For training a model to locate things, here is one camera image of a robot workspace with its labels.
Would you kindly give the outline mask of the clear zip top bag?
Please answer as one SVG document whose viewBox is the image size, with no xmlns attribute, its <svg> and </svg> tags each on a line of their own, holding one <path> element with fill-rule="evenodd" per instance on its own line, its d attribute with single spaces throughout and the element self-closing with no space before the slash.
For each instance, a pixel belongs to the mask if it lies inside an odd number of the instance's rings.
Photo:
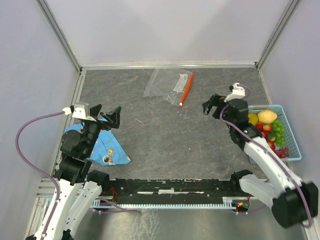
<svg viewBox="0 0 320 240">
<path fill-rule="evenodd" d="M 156 68 L 144 90 L 144 97 L 162 97 L 168 103 L 181 107 L 182 98 L 192 72 L 180 68 Z"/>
</svg>

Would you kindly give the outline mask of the light blue plastic basket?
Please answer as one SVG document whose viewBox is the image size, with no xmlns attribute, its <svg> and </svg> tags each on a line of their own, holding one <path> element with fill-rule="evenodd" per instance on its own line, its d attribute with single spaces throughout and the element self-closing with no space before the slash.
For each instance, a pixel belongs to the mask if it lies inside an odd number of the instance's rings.
<svg viewBox="0 0 320 240">
<path fill-rule="evenodd" d="M 283 162 L 299 161 L 302 159 L 297 141 L 294 137 L 293 131 L 285 114 L 285 111 L 281 105 L 271 104 L 271 105 L 250 105 L 248 107 L 249 113 L 258 114 L 263 110 L 270 110 L 277 114 L 277 120 L 279 120 L 283 127 L 284 136 L 284 148 L 287 148 L 288 156 L 282 158 Z"/>
</svg>

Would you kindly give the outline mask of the orange peach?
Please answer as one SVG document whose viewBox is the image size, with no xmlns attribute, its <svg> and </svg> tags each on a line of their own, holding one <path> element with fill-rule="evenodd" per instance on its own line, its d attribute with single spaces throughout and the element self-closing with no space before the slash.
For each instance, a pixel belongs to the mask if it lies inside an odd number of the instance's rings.
<svg viewBox="0 0 320 240">
<path fill-rule="evenodd" d="M 270 133 L 273 131 L 273 126 L 270 124 L 266 124 L 262 127 L 262 130 L 266 133 Z"/>
</svg>

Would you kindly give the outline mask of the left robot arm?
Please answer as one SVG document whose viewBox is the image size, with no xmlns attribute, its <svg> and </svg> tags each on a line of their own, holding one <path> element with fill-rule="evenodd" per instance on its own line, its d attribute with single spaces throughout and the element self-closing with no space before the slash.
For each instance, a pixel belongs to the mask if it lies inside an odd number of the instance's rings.
<svg viewBox="0 0 320 240">
<path fill-rule="evenodd" d="M 121 107 L 109 113 L 101 111 L 102 105 L 90 107 L 76 103 L 62 109 L 61 113 L 80 120 L 80 131 L 68 130 L 61 138 L 62 160 L 59 169 L 50 177 L 55 185 L 53 198 L 38 230 L 28 240 L 72 240 L 86 212 L 99 195 L 111 189 L 107 173 L 90 171 L 92 154 L 102 130 L 118 129 Z"/>
</svg>

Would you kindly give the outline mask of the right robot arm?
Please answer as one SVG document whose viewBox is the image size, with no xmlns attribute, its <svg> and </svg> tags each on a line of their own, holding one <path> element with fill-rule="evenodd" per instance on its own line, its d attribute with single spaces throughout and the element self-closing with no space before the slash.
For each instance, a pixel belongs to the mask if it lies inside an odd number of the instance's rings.
<svg viewBox="0 0 320 240">
<path fill-rule="evenodd" d="M 318 215 L 319 190 L 313 182 L 304 182 L 292 172 L 272 150 L 262 133 L 248 118 L 248 103 L 244 99 L 229 101 L 225 96 L 214 94 L 202 104 L 208 115 L 215 108 L 213 117 L 229 128 L 232 141 L 260 167 L 269 179 L 264 182 L 248 173 L 229 183 L 231 193 L 236 196 L 244 192 L 256 197 L 272 212 L 283 228 L 307 221 L 308 227 Z"/>
</svg>

